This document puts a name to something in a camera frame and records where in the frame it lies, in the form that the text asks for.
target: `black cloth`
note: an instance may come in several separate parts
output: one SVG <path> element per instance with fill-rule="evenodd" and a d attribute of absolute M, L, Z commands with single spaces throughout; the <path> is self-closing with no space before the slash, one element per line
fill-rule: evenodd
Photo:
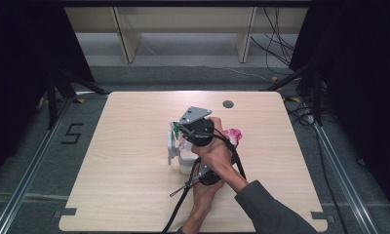
<path fill-rule="evenodd" d="M 235 200 L 252 220 L 256 233 L 317 233 L 300 215 L 275 200 L 258 180 L 248 184 Z M 179 228 L 177 234 L 184 232 Z"/>

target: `black round hole cover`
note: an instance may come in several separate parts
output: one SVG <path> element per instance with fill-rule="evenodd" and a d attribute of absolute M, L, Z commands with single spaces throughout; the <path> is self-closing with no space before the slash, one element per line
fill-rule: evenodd
<path fill-rule="evenodd" d="M 231 100 L 225 100 L 222 105 L 225 107 L 225 108 L 232 108 L 234 107 L 234 102 L 232 102 Z"/>

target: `wooden table top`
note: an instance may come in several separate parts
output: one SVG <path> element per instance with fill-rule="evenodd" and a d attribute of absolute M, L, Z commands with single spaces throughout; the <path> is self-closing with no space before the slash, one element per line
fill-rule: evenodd
<path fill-rule="evenodd" d="M 222 103 L 231 100 L 234 107 Z M 103 109 L 83 165 L 66 204 L 63 231 L 160 232 L 167 224 L 187 175 L 177 158 L 168 165 L 167 132 L 188 106 L 210 109 L 223 129 L 240 129 L 237 148 L 248 181 L 258 179 L 281 203 L 317 231 L 322 212 L 286 108 L 272 92 L 115 92 Z M 225 184 L 215 196 L 203 232 L 254 232 L 254 227 Z M 178 230 L 192 208 L 188 193 L 170 231 Z"/>

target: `light wood surface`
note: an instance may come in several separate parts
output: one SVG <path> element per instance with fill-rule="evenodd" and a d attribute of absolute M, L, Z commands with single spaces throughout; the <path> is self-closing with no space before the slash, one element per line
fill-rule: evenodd
<path fill-rule="evenodd" d="M 234 107 L 223 107 L 225 100 Z M 327 229 L 325 220 L 311 218 L 322 208 L 281 97 L 266 92 L 112 93 L 66 205 L 76 215 L 62 216 L 60 229 L 160 232 L 181 195 L 169 194 L 187 180 L 177 158 L 168 166 L 167 132 L 188 106 L 212 110 L 224 129 L 240 129 L 247 179 L 258 179 L 318 231 Z M 254 231 L 234 196 L 228 185 L 218 191 L 201 231 Z M 191 207 L 190 192 L 170 231 L 181 227 Z"/>

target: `pink object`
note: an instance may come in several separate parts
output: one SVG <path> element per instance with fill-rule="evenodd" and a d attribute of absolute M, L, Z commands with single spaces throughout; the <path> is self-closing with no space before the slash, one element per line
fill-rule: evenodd
<path fill-rule="evenodd" d="M 243 135 L 241 134 L 241 131 L 239 129 L 224 130 L 224 133 L 227 137 L 229 137 L 229 140 L 235 146 L 238 145 L 238 142 L 243 137 Z"/>

